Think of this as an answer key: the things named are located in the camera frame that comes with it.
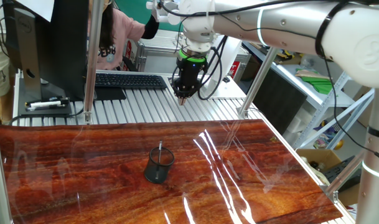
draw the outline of robotic arm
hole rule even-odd
[[[166,15],[164,2],[157,7]],[[379,9],[337,1],[181,0],[179,10],[161,17],[184,27],[186,48],[173,83],[180,102],[199,90],[197,75],[208,69],[215,34],[305,54],[324,51],[356,82],[379,88]]]
[[[379,0],[180,0],[173,10],[168,2],[153,0],[152,5],[161,21],[184,26],[179,76],[172,80],[180,104],[199,91],[198,74],[208,70],[205,56],[216,34],[317,54],[336,62],[356,82],[376,88],[366,147],[379,152],[379,9],[367,6]],[[357,223],[379,223],[376,153],[364,159],[358,204]]]

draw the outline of wooden table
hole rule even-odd
[[[163,184],[149,151],[175,163]],[[262,120],[0,127],[14,223],[322,223],[342,214]]]

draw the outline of black mesh cup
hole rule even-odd
[[[163,183],[173,163],[174,155],[170,150],[165,147],[159,150],[155,147],[149,153],[149,160],[144,171],[145,178],[155,184]]]

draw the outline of black keyboard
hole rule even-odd
[[[165,89],[163,78],[159,75],[126,75],[97,73],[95,86],[121,87],[130,89]]]

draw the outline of green ring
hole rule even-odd
[[[195,63],[202,63],[202,62],[205,62],[206,59],[205,58],[200,58],[200,59],[197,59],[197,58],[189,58],[188,56],[186,56],[182,50],[179,50],[179,55],[183,58],[183,59],[187,59],[188,61],[190,62],[195,62]]]

